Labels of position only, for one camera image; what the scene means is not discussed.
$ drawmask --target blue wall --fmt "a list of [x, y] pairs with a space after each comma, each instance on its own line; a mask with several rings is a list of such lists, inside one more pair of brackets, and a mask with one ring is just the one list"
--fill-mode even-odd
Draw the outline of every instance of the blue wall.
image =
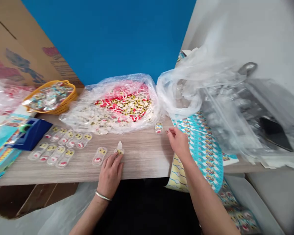
[[23, 0], [84, 85], [174, 68], [196, 0]]

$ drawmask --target right hand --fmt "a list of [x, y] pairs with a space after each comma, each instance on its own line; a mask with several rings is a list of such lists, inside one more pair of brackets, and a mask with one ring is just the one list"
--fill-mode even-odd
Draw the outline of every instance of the right hand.
[[189, 151], [188, 137], [181, 132], [177, 127], [170, 127], [169, 131], [166, 131], [171, 147], [181, 161], [188, 158], [192, 159]]

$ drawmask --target left hand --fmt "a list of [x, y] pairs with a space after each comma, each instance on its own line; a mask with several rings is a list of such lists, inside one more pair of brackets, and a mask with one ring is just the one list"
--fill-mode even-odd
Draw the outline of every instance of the left hand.
[[124, 163], [120, 163], [123, 154], [118, 153], [110, 155], [104, 160], [99, 175], [97, 191], [101, 195], [112, 199], [121, 180]]

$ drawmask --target tape roll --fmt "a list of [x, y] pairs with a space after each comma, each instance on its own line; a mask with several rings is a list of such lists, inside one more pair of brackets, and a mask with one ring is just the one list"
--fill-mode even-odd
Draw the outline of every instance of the tape roll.
[[19, 131], [22, 133], [26, 133], [26, 131], [32, 126], [32, 124], [24, 124], [19, 127]]

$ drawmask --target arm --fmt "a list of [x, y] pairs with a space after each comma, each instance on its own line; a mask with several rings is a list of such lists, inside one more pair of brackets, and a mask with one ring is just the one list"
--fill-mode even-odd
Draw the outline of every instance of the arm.
[[[99, 175], [97, 192], [112, 199], [121, 180], [124, 163], [120, 163], [123, 155], [112, 154], [102, 164]], [[90, 235], [92, 234], [100, 217], [106, 210], [109, 201], [95, 195], [86, 211], [73, 227], [69, 235]]]
[[184, 166], [189, 193], [203, 233], [239, 235], [239, 230], [194, 162], [187, 136], [177, 127], [169, 128], [167, 135], [173, 151]]

